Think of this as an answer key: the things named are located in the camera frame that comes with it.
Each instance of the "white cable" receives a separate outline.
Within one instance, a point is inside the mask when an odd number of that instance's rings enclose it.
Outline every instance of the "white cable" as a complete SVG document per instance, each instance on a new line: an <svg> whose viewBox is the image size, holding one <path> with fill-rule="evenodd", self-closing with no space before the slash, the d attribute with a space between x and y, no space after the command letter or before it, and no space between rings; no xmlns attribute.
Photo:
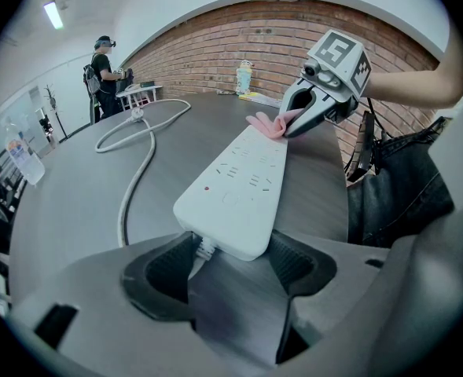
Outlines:
<svg viewBox="0 0 463 377"><path fill-rule="evenodd" d="M151 136L151 148L149 149L149 152L148 152L147 156L145 157L144 161L142 162L141 166L138 168L137 172L135 173L135 175L131 179L131 182L128 185L127 190L126 190L126 192L125 192L125 194L123 196L123 200L121 201L121 206L119 207L119 215L118 215L118 223L117 223L117 236L118 236L118 243L119 243L120 247L125 247L127 245L126 237L125 237L125 234L124 234L124 230L125 230L124 221L125 221L125 216L126 216L126 213L127 213L128 202L130 201L131 194L134 191L135 186L137 185L138 181L140 180L142 174L144 173L144 170L149 165L149 162L151 161L151 158L154 155L154 151L156 149L156 139L154 137L153 131L156 130L156 129L159 129L160 127L166 126L168 123L173 122L180 115L183 115L184 113L186 113L188 110L191 109L191 105L189 104L189 102L183 101L181 99L162 99L162 100L159 100L159 101L150 102L147 105L143 106L143 108L144 108L144 107L149 106L151 104L156 104L156 103L160 103L160 102L170 102L170 101L182 102L184 104L187 104L187 108L185 108L184 110L179 112L177 115L174 115L174 116L170 117L168 120L166 120L166 121L164 121L164 122L162 122L160 124L156 124L153 127L151 127L149 125L149 123L148 123L148 121L146 119L142 118L143 111L140 111L138 109L134 109L132 111L132 115L134 115L135 117L132 116L132 117L128 118L125 122L123 122L123 123L119 124L118 126L114 127L112 130L107 132L103 137L101 137L98 140L97 144L95 145L95 151L98 152L98 153L102 153L102 152L111 151L114 148L118 148L118 147L120 147L122 145L125 145L128 142L134 140L135 138L140 137L142 135L145 135L147 133L149 133L149 135ZM140 120L145 123L145 125L147 126L147 130L139 131L138 133L132 134L129 137L126 137L123 140L116 142L115 144L109 145L108 147L100 148L100 144L107 137L109 137L111 134L115 133L119 129L124 128L128 124L132 124L132 123L135 123L135 122L140 121Z"/></svg>
<svg viewBox="0 0 463 377"><path fill-rule="evenodd" d="M197 248L197 257L194 259L193 269L191 269L191 273L189 274L187 280L190 280L195 276L198 271L200 271L203 264L209 261L214 254L215 245L211 239L208 237L204 237L201 240L200 246Z"/></svg>

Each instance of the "power strip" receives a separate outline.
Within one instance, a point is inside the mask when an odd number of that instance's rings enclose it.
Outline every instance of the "power strip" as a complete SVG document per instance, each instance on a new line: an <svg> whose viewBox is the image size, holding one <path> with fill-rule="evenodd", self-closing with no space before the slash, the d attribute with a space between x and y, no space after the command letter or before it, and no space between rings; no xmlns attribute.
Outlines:
<svg viewBox="0 0 463 377"><path fill-rule="evenodd" d="M268 247L284 177L287 140L247 127L174 205L185 230L251 261Z"/></svg>

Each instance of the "vr headset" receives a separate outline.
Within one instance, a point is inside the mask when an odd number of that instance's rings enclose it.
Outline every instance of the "vr headset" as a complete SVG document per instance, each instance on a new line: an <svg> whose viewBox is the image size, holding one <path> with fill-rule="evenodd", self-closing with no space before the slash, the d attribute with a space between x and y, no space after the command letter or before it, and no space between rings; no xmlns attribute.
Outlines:
<svg viewBox="0 0 463 377"><path fill-rule="evenodd" d="M98 39L95 42L95 45L105 46L105 47L116 47L116 41L111 39Z"/></svg>

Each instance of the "backpack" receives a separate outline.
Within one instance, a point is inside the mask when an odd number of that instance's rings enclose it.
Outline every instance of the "backpack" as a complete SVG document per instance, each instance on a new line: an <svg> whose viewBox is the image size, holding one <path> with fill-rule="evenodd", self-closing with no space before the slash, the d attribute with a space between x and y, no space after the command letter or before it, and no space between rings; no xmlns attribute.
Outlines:
<svg viewBox="0 0 463 377"><path fill-rule="evenodd" d="M100 90L100 81L95 74L95 70L91 67L96 56L97 54L94 54L91 59L91 63L83 67L85 83L88 87L88 91L90 91L92 95L96 94Z"/></svg>

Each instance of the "jeans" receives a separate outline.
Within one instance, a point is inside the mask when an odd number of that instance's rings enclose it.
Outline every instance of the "jeans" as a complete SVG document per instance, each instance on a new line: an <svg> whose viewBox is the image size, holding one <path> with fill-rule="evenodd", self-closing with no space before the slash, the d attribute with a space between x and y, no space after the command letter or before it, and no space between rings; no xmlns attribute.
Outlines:
<svg viewBox="0 0 463 377"><path fill-rule="evenodd" d="M376 176L348 188L348 242L391 247L453 210L450 194L428 155L446 120L415 134L378 142Z"/></svg>
<svg viewBox="0 0 463 377"><path fill-rule="evenodd" d="M114 93L105 93L99 90L96 93L96 96L98 101L100 102L102 111L104 112L104 114L100 118L101 120L113 115L117 115L123 110L121 108L121 105L119 104L118 98L116 98L116 95Z"/></svg>

